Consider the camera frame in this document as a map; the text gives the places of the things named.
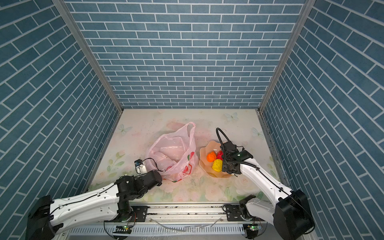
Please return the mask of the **red fake fruit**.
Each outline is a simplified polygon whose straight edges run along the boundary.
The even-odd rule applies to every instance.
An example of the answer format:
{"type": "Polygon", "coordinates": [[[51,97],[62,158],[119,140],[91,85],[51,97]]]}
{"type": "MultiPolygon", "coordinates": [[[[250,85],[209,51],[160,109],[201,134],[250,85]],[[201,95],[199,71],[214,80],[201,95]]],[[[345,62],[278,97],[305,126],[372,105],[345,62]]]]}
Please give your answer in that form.
{"type": "Polygon", "coordinates": [[[219,160],[223,160],[223,152],[222,151],[219,151],[218,153],[217,153],[217,159],[219,159],[219,160]]]}

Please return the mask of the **yellow fake fruit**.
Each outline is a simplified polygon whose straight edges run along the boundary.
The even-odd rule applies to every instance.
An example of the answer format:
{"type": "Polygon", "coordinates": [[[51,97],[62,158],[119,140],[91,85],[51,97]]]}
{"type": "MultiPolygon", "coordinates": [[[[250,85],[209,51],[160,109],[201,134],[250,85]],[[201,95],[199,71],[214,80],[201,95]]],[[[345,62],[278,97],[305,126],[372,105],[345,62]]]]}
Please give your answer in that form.
{"type": "Polygon", "coordinates": [[[219,160],[219,159],[216,159],[214,162],[213,162],[213,165],[212,165],[212,169],[215,171],[215,172],[221,172],[222,169],[223,169],[223,161],[222,160],[219,160]]]}

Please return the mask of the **orange fake fruit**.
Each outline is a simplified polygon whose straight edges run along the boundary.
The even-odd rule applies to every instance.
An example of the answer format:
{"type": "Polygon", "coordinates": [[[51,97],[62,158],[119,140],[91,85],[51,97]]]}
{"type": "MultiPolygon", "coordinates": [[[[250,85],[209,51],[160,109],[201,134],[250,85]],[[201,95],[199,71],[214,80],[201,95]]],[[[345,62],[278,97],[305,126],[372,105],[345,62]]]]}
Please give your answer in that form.
{"type": "Polygon", "coordinates": [[[212,151],[212,152],[210,152],[209,154],[207,154],[206,159],[207,159],[207,161],[208,161],[209,163],[214,162],[214,161],[217,159],[216,152],[215,152],[215,151],[212,151]]]}

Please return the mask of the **peach scalloped bowl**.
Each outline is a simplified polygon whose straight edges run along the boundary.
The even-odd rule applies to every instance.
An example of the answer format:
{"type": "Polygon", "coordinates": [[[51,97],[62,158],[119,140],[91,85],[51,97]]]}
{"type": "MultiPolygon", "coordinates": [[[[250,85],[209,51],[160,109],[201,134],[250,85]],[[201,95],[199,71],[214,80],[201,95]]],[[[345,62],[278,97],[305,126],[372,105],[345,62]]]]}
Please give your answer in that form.
{"type": "Polygon", "coordinates": [[[223,170],[223,152],[220,144],[210,141],[206,147],[200,149],[199,165],[212,178],[227,179],[231,175],[223,170]]]}

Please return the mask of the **pink plastic bag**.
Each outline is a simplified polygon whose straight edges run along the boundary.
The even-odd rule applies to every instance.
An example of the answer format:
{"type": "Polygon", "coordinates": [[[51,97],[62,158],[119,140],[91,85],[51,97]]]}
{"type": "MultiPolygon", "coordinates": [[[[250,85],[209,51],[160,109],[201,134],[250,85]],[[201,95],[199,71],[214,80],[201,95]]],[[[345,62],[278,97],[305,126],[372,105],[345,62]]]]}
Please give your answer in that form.
{"type": "Polygon", "coordinates": [[[196,124],[189,122],[176,132],[160,136],[146,152],[147,171],[158,171],[164,180],[173,183],[191,175],[199,161],[195,130],[196,124]]]}

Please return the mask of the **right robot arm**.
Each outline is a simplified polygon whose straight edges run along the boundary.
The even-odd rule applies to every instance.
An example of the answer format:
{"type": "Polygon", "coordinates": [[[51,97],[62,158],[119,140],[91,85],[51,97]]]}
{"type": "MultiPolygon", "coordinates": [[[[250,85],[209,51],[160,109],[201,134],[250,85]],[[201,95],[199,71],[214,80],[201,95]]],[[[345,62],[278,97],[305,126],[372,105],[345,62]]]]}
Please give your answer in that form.
{"type": "Polygon", "coordinates": [[[308,198],[301,190],[293,191],[276,180],[248,151],[239,151],[231,141],[221,144],[221,150],[223,172],[246,176],[270,201],[266,203],[253,195],[240,201],[245,219],[263,219],[273,225],[284,240],[296,240],[315,229],[308,198]]]}

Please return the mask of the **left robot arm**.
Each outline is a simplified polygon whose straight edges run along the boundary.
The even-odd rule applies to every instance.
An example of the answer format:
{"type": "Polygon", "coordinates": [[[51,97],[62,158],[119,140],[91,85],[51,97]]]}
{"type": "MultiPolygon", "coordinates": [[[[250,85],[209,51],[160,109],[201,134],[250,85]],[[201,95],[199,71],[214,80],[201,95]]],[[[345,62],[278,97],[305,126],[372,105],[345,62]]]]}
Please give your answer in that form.
{"type": "Polygon", "coordinates": [[[142,198],[162,184],[157,171],[139,176],[122,176],[100,189],[62,199],[44,196],[28,214],[26,239],[52,240],[56,234],[96,222],[128,222],[137,214],[130,201],[142,198]]]}

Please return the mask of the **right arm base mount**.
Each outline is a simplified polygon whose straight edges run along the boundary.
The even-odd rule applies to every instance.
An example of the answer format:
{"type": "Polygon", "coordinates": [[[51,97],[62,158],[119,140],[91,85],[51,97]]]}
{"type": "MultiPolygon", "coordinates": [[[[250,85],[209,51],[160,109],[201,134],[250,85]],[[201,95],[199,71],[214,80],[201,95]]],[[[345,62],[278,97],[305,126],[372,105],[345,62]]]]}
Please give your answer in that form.
{"type": "Polygon", "coordinates": [[[225,204],[222,205],[228,222],[259,222],[264,221],[261,218],[251,216],[245,209],[242,209],[239,205],[225,204]]]}

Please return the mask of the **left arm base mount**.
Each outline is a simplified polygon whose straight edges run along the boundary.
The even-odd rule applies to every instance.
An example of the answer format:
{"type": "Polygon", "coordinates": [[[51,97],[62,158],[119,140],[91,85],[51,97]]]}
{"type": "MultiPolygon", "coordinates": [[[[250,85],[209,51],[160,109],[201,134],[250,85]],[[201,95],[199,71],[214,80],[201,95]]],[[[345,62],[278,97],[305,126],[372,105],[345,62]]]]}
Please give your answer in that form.
{"type": "Polygon", "coordinates": [[[118,209],[117,216],[111,222],[139,222],[146,220],[148,206],[133,206],[126,209],[118,209]]]}

